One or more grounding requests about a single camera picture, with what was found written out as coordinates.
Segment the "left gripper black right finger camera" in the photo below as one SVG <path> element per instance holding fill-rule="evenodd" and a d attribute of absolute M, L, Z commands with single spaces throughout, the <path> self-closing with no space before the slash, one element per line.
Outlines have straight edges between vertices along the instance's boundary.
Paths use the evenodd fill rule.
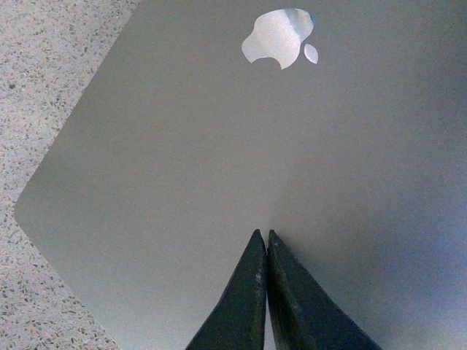
<path fill-rule="evenodd" d="M 277 349 L 379 349 L 269 231 L 268 302 Z"/>

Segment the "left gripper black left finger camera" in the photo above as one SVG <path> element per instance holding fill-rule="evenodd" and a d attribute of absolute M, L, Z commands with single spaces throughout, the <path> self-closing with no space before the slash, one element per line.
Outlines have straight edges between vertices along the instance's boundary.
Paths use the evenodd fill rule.
<path fill-rule="evenodd" d="M 264 347 L 266 294 L 266 248 L 257 229 L 217 305 L 187 348 L 261 350 Z"/>

